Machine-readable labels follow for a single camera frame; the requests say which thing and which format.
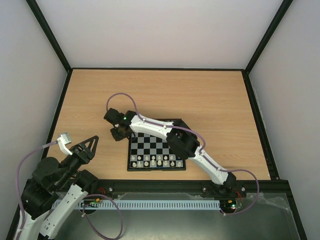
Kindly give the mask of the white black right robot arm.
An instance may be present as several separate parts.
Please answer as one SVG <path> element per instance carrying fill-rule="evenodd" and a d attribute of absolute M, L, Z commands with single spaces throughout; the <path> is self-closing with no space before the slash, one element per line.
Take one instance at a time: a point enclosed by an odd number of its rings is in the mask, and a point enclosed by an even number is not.
<path fill-rule="evenodd" d="M 148 134 L 165 140 L 173 154 L 183 160 L 191 160 L 202 168 L 211 181 L 218 185 L 218 191 L 229 196 L 236 189 L 236 176 L 219 165 L 200 144 L 199 135 L 183 120 L 161 121 L 142 116 L 134 111 L 118 112 L 114 108 L 106 111 L 104 120 L 113 125 L 110 130 L 115 141 L 127 138 L 133 133 Z"/>

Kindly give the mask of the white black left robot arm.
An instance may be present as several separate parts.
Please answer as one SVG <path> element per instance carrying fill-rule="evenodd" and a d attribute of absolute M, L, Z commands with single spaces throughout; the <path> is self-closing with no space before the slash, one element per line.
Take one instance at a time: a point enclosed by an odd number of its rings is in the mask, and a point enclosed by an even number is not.
<path fill-rule="evenodd" d="M 39 147 L 43 150 L 57 144 L 66 157 L 62 161 L 42 158 L 24 190 L 15 186 L 20 208 L 15 240 L 53 240 L 76 205 L 96 191 L 98 178 L 79 169 L 94 158 L 98 141 L 94 135 L 67 148 L 71 138 L 65 132 Z"/>

